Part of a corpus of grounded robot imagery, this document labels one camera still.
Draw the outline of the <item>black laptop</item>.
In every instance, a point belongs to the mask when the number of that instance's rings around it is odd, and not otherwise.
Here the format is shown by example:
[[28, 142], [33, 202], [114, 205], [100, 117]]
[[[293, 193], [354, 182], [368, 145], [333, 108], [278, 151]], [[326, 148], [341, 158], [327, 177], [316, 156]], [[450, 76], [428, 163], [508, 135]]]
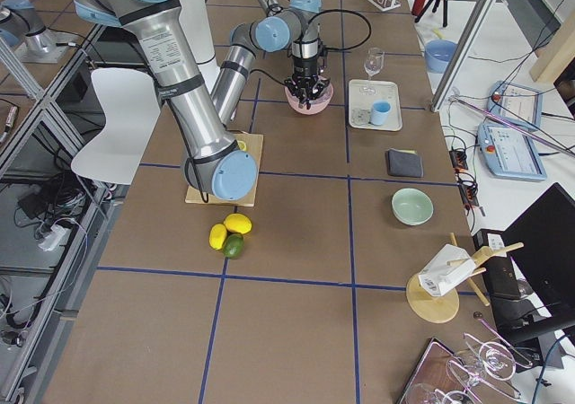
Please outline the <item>black laptop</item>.
[[[475, 246], [487, 236], [499, 236], [506, 245], [524, 247], [487, 261], [484, 282], [499, 332], [512, 344], [545, 333], [574, 332], [574, 199], [557, 182], [550, 186], [506, 230], [480, 230]], [[551, 313], [538, 320], [521, 306], [514, 268], [518, 268], [535, 295]]]

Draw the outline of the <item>cream serving tray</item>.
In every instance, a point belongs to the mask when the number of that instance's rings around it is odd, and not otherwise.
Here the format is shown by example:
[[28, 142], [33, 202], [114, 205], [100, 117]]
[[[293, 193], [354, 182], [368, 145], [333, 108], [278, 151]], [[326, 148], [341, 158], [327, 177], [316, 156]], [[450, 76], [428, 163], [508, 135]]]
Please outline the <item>cream serving tray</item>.
[[393, 82], [349, 81], [349, 124], [354, 128], [399, 131], [403, 127], [398, 86]]

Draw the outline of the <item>green bowl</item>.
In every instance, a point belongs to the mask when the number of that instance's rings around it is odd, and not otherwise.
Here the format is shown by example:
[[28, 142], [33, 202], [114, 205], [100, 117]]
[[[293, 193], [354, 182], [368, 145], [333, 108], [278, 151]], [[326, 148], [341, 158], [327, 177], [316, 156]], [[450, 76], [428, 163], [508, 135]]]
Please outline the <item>green bowl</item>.
[[431, 198], [418, 189], [399, 189], [393, 194], [391, 205], [395, 218], [406, 225], [424, 224], [434, 214]]

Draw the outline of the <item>teach pendant tablet near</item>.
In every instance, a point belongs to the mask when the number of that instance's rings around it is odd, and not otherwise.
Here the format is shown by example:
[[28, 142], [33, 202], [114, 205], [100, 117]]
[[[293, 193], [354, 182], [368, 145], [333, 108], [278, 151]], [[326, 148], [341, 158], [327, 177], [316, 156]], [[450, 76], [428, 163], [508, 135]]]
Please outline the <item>teach pendant tablet near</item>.
[[513, 128], [482, 123], [477, 140], [491, 173], [502, 179], [543, 181], [547, 173], [533, 141]]

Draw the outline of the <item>green lime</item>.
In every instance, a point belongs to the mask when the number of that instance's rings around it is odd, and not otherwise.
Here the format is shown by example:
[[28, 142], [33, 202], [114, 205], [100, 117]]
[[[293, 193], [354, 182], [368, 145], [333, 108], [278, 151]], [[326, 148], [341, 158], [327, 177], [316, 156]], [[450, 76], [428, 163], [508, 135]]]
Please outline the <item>green lime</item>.
[[236, 259], [243, 253], [244, 238], [240, 233], [231, 233], [227, 236], [222, 251], [229, 259]]

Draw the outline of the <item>aluminium frame post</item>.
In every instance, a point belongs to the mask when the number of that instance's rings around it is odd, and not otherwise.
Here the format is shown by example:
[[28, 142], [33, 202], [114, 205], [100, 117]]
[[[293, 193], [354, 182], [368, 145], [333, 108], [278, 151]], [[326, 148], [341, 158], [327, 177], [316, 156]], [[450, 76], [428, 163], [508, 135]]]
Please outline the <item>aluminium frame post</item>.
[[471, 47], [475, 42], [492, 5], [496, 1], [497, 0], [477, 0], [475, 3], [460, 39], [457, 42], [455, 54], [448, 64], [446, 71], [442, 75], [438, 88], [433, 95], [430, 103], [430, 110], [432, 112], [439, 112], [444, 101], [447, 99], [447, 94], [451, 91], [459, 72], [463, 68], [464, 62], [471, 51]]

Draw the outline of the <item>light blue cup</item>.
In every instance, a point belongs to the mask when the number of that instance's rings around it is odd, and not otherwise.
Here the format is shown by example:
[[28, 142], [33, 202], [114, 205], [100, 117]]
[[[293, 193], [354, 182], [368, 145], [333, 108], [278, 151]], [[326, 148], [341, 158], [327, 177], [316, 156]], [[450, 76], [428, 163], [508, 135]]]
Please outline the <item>light blue cup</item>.
[[369, 123], [373, 126], [382, 126], [389, 116], [391, 104], [389, 101], [374, 101], [370, 110]]

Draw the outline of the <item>upside down wine glasses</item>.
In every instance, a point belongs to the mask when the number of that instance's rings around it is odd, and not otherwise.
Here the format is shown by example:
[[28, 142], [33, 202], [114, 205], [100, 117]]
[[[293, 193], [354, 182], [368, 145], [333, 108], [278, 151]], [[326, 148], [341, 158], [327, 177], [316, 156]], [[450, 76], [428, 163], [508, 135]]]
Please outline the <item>upside down wine glasses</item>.
[[464, 348], [452, 351], [432, 338], [404, 386], [399, 403], [519, 403], [511, 378], [533, 361], [501, 336], [480, 340], [464, 334]]

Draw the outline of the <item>teach pendant tablet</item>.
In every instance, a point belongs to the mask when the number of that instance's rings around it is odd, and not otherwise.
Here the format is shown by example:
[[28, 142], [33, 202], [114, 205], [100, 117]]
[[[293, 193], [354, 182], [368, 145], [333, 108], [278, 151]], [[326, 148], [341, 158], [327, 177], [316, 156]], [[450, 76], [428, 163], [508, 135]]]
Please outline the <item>teach pendant tablet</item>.
[[487, 100], [487, 111], [529, 131], [540, 128], [542, 107], [541, 91], [503, 81], [491, 87]]
[[513, 128], [482, 123], [477, 140], [491, 173], [502, 179], [543, 181], [547, 173], [533, 141]]

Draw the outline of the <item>wooden cutting board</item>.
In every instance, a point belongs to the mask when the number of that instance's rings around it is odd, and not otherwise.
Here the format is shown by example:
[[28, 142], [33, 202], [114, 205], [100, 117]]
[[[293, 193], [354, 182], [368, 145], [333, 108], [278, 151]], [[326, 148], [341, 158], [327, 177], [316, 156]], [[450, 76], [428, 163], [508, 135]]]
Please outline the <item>wooden cutting board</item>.
[[247, 144], [247, 150], [238, 149], [213, 162], [198, 166], [202, 178], [202, 191], [188, 186], [185, 202], [211, 205], [254, 206], [260, 170], [263, 135], [234, 133]]

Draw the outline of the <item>grey folded cloth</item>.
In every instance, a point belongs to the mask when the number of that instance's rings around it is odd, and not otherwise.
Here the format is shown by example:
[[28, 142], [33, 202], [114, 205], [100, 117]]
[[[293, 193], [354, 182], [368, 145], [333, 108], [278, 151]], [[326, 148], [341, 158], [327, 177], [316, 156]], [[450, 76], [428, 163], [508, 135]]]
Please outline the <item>grey folded cloth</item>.
[[387, 172], [395, 177], [423, 177], [421, 158], [416, 153], [389, 149], [385, 152]]

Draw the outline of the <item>clear wine glass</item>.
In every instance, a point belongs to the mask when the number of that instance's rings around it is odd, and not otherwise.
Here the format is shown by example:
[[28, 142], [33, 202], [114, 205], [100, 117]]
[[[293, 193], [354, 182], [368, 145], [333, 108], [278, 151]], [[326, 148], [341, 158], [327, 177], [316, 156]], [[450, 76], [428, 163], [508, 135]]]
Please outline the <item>clear wine glass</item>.
[[373, 47], [367, 52], [364, 60], [364, 70], [367, 74], [366, 83], [361, 87], [361, 93], [373, 95], [376, 90], [371, 86], [372, 78], [379, 74], [384, 66], [385, 52], [381, 48]]

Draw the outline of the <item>pink bowl of ice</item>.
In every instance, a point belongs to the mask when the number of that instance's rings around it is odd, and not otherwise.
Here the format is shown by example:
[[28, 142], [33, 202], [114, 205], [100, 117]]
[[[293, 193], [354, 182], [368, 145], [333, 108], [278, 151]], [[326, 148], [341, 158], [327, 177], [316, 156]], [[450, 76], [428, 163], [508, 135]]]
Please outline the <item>pink bowl of ice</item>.
[[314, 115], [322, 112], [331, 102], [334, 93], [333, 85], [330, 84], [326, 91], [315, 100], [309, 101], [309, 107], [304, 103], [301, 105], [296, 96], [293, 96], [287, 87], [284, 88], [284, 93], [287, 97], [289, 106], [295, 111], [303, 115]]

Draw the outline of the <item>yellow lemon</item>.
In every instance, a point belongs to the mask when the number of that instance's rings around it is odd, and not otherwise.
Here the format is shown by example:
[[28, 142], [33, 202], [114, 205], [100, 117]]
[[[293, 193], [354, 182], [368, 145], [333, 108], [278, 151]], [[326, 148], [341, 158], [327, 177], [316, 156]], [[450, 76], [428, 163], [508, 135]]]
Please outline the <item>yellow lemon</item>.
[[214, 250], [221, 250], [228, 235], [227, 228], [223, 224], [214, 224], [209, 232], [208, 243]]
[[240, 213], [232, 213], [228, 215], [223, 225], [230, 233], [247, 234], [252, 230], [252, 221], [246, 215]]

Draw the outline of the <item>white chair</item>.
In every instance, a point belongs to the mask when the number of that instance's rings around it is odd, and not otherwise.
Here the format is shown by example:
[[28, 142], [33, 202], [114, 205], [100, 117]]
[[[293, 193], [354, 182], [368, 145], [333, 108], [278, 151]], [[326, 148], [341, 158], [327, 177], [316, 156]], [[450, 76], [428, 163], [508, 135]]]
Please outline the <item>white chair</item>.
[[129, 185], [161, 113], [154, 81], [126, 68], [96, 69], [91, 80], [105, 124], [75, 155], [71, 169], [90, 180]]

